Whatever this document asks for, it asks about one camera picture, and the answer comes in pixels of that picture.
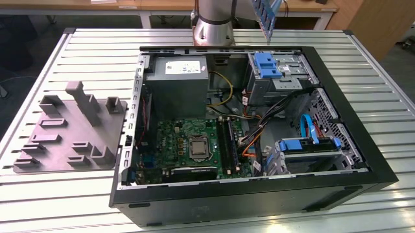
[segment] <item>aluminum table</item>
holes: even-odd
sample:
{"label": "aluminum table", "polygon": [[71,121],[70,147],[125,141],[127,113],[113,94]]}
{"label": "aluminum table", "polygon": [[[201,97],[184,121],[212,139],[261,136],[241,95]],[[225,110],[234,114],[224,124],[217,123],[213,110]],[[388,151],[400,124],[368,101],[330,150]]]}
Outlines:
{"label": "aluminum table", "polygon": [[[66,31],[0,142],[0,232],[133,232],[107,207],[113,170],[15,175],[11,164],[41,113],[43,95],[83,82],[95,98],[130,101],[139,46],[192,45],[188,29]],[[412,232],[415,230],[415,106],[352,35],[341,31],[274,31],[272,45],[313,46],[398,182],[329,211],[156,228],[160,232]],[[237,45],[265,45],[258,30],[234,30]]]}

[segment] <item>table leg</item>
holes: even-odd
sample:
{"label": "table leg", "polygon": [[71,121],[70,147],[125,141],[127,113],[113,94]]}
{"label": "table leg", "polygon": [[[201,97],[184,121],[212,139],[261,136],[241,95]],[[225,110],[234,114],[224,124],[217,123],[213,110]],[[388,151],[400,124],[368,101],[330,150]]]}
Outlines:
{"label": "table leg", "polygon": [[326,24],[329,22],[332,16],[332,12],[322,12],[321,16],[317,19],[313,30],[325,30]]}
{"label": "table leg", "polygon": [[46,16],[46,20],[47,20],[49,24],[55,23],[54,17],[51,17],[51,16]]}
{"label": "table leg", "polygon": [[149,23],[149,11],[139,11],[138,13],[139,15],[139,18],[141,18],[141,25],[142,25],[142,28],[150,28],[150,23]]}

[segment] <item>blue drive bracket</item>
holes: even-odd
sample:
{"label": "blue drive bracket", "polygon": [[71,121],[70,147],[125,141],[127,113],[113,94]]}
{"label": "blue drive bracket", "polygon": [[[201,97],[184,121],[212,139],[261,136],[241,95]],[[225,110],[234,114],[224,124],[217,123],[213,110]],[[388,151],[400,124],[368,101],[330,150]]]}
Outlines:
{"label": "blue drive bracket", "polygon": [[260,25],[261,31],[264,32],[266,43],[269,45],[276,20],[274,13],[269,6],[269,1],[252,0],[252,6],[257,18],[257,23]]}
{"label": "blue drive bracket", "polygon": [[282,74],[277,69],[276,60],[269,53],[254,53],[254,64],[261,79],[281,78]]}

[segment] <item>motherboard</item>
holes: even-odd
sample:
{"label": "motherboard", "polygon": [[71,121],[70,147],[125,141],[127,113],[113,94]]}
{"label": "motherboard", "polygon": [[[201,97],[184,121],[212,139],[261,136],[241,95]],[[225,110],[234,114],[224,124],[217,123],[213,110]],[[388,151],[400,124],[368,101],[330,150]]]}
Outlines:
{"label": "motherboard", "polygon": [[143,182],[164,183],[173,174],[180,179],[169,182],[190,181],[200,174],[209,180],[249,177],[249,161],[236,153],[241,135],[238,119],[158,121],[156,152],[141,156]]}

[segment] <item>wooden table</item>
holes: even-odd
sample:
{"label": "wooden table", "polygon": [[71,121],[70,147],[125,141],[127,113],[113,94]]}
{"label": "wooden table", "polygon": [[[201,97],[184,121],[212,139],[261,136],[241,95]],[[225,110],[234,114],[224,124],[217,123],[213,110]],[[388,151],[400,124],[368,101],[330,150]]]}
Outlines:
{"label": "wooden table", "polygon": [[[338,10],[332,0],[325,5],[313,0],[286,0],[288,17],[316,17],[314,30],[324,30],[332,13]],[[194,0],[117,0],[117,3],[90,4],[89,0],[0,0],[3,15],[134,15],[142,28],[150,28],[149,16],[189,15]]]}

